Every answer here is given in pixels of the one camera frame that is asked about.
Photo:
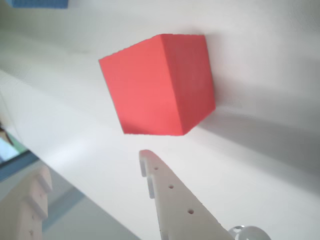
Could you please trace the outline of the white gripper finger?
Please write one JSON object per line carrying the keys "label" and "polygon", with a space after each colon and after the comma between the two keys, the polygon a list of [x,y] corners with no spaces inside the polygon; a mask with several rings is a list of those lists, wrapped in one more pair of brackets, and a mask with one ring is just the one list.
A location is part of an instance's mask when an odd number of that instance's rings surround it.
{"label": "white gripper finger", "polygon": [[2,240],[41,240],[48,218],[48,194],[53,190],[47,166],[35,169],[0,201]]}
{"label": "white gripper finger", "polygon": [[232,236],[152,151],[139,152],[141,174],[155,201],[161,239],[231,240]]}

